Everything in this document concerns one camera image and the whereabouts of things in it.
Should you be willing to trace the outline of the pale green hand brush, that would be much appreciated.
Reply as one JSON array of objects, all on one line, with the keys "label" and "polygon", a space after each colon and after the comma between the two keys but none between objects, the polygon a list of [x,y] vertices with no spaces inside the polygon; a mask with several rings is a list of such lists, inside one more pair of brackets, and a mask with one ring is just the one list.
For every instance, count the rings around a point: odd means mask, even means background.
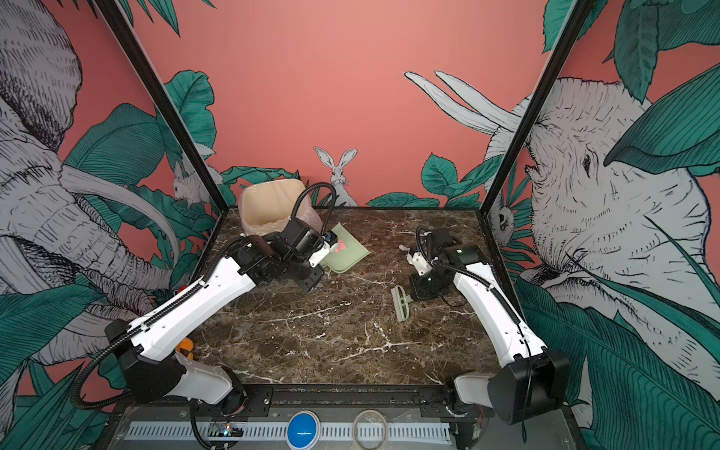
[{"label": "pale green hand brush", "polygon": [[397,321],[399,323],[406,322],[410,317],[410,303],[413,299],[406,294],[401,286],[395,286],[391,289],[391,296],[394,302]]}]

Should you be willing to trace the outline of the cream trash bin with bag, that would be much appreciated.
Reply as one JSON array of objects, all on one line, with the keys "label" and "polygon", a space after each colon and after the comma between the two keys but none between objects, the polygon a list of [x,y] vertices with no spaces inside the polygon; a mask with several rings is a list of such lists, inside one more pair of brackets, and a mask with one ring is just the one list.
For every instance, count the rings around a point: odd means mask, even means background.
[{"label": "cream trash bin with bag", "polygon": [[298,179],[279,179],[247,187],[238,200],[245,234],[282,232],[298,196],[306,189]]}]

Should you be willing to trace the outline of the pale green dustpan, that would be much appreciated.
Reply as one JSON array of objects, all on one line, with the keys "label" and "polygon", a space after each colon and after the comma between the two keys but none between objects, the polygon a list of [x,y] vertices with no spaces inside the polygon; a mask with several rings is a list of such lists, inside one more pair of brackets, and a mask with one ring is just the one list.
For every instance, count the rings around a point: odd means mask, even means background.
[{"label": "pale green dustpan", "polygon": [[322,265],[325,268],[335,273],[343,274],[371,253],[342,224],[337,224],[332,229],[332,232],[337,235],[339,240],[341,239],[345,242],[347,249],[330,253],[322,261]]}]

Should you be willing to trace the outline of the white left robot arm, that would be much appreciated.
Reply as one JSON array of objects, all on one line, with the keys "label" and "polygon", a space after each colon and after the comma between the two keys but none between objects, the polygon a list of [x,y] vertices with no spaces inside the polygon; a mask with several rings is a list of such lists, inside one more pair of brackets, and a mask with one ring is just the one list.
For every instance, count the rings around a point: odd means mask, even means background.
[{"label": "white left robot arm", "polygon": [[[337,195],[330,183],[307,187],[296,198],[282,231],[230,242],[212,268],[180,294],[132,322],[112,322],[106,329],[108,347],[82,369],[69,390],[72,406],[99,410],[127,398],[151,403],[179,397],[214,406],[224,416],[241,413],[248,394],[236,374],[228,367],[192,360],[176,348],[216,312],[258,286],[291,279],[307,293],[319,283],[324,275],[321,263],[339,238],[326,225],[314,230],[298,211],[308,195],[322,188],[331,197]],[[110,399],[84,400],[84,383],[109,356],[120,365],[126,391]]]}]

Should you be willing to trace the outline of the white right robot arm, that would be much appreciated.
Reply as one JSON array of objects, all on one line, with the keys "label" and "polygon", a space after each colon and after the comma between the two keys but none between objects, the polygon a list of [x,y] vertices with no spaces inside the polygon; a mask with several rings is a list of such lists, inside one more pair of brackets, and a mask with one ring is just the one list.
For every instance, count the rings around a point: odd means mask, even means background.
[{"label": "white right robot arm", "polygon": [[494,375],[471,372],[454,380],[459,400],[490,408],[508,425],[559,409],[566,399],[570,362],[552,350],[523,319],[491,261],[476,245],[465,245],[446,228],[415,231],[407,257],[416,273],[412,298],[443,298],[457,290],[480,320],[498,357]]}]

